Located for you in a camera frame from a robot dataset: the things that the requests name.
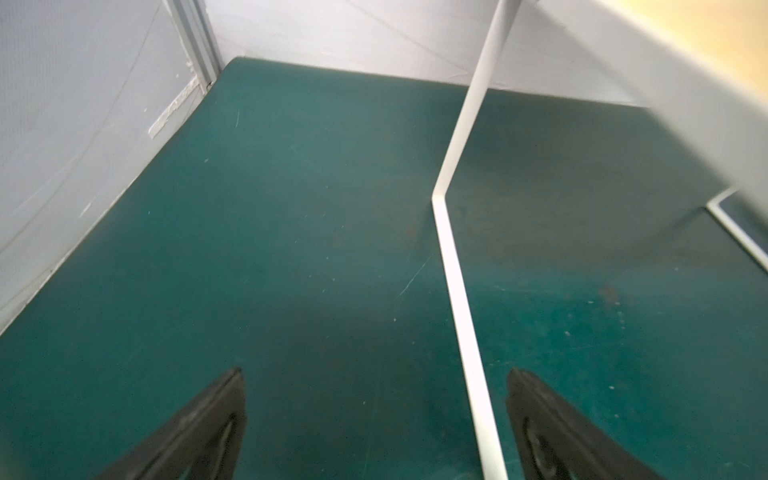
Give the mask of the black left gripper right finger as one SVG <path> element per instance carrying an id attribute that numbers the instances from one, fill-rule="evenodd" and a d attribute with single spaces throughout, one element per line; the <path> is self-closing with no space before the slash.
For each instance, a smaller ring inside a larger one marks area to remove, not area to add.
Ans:
<path id="1" fill-rule="evenodd" d="M 507 375 L 506 408 L 527 479 L 658 479 L 533 372 Z"/>

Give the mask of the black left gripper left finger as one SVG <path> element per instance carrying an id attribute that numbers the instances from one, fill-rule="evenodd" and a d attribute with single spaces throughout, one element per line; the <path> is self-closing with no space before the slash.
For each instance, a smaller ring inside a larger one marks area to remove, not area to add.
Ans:
<path id="1" fill-rule="evenodd" d="M 246 430 L 246 388 L 233 367 L 98 479 L 231 479 Z"/>

